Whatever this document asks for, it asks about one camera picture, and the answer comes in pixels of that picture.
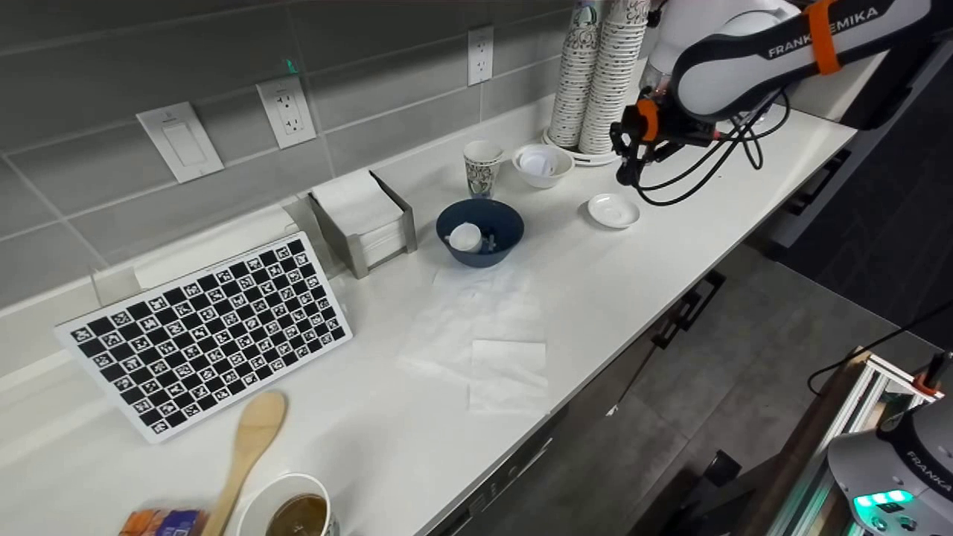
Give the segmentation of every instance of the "wooden spatula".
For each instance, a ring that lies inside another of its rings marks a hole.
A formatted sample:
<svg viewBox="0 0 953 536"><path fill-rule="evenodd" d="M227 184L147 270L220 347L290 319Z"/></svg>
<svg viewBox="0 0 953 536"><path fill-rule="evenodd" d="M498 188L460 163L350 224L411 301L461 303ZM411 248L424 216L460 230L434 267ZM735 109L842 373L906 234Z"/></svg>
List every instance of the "wooden spatula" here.
<svg viewBox="0 0 953 536"><path fill-rule="evenodd" d="M223 536L233 517L233 510L239 502L242 484L268 449L268 444L277 437L281 426L287 422L290 399L277 389L259 394L254 402L247 402L239 431L235 431L235 453L227 489L219 495L219 502L205 520L204 536Z"/></svg>

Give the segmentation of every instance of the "outlet cover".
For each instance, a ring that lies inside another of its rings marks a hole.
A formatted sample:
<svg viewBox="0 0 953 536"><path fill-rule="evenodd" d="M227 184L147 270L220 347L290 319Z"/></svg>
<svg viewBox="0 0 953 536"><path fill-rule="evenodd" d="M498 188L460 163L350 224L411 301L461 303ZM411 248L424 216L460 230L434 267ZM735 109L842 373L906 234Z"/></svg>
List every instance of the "outlet cover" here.
<svg viewBox="0 0 953 536"><path fill-rule="evenodd" d="M268 112L277 146L297 146L317 137L317 123L297 76L259 84L259 97Z"/></svg>
<svg viewBox="0 0 953 536"><path fill-rule="evenodd" d="M467 32L472 84L484 84L494 75L494 26L476 26Z"/></svg>
<svg viewBox="0 0 953 536"><path fill-rule="evenodd" d="M180 181L201 178L223 166L208 130L187 102L144 109L137 120Z"/></svg>

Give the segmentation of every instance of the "kitchen counter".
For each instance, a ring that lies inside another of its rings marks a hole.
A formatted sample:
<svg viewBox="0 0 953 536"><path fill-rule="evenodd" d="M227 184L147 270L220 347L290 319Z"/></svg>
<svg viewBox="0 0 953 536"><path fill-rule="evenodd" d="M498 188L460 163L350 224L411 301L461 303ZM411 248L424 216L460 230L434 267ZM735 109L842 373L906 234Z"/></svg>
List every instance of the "kitchen counter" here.
<svg viewBox="0 0 953 536"><path fill-rule="evenodd" d="M420 251L366 279L333 277L356 340L274 383L290 394L290 420L251 474L239 514L284 471L308 471L329 484L350 536L429 531L853 130L792 112L762 140L765 170L753 172L740 151L676 209L647 209L613 181L613 166L574 170L555 191L503 181L498 194L522 212L527 234L488 270L457 265L433 231L434 215L464 196L460 151L475 137L510 143L506 120L376 166L415 204ZM650 178L674 176L692 158L698 151L682 151ZM640 219L625 231L591 224L582 204L601 191L622 191ZM543 346L546 395L519 414L475 411L464 377L475 340ZM65 353L0 377L3 533L70 526L92 536L116 533L141 505L208 510L239 414L242 405L149 446Z"/></svg>

